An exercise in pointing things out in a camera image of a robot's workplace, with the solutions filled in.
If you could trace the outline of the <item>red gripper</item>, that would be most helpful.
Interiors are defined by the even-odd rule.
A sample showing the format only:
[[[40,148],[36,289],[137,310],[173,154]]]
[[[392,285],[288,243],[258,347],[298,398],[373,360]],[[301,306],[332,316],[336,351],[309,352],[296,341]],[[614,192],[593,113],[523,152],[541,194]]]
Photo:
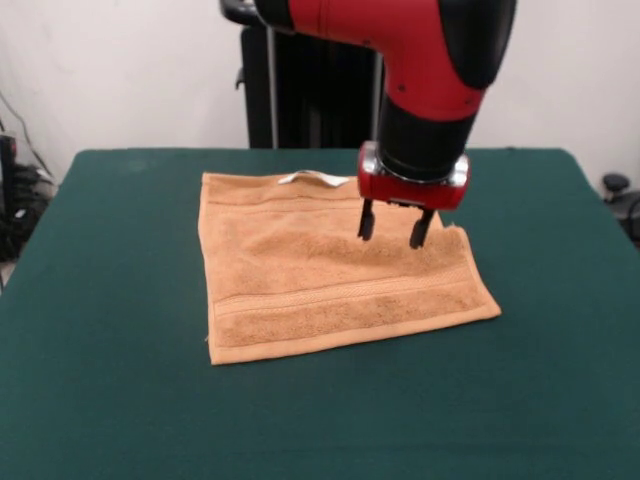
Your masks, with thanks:
[[[457,209],[460,205],[470,181],[470,159],[461,155],[442,180],[419,182],[391,173],[383,166],[377,147],[377,142],[366,141],[358,154],[358,190],[365,200],[357,236],[369,241],[373,235],[373,201],[422,208],[409,239],[412,249],[420,249],[435,214],[430,209]]]

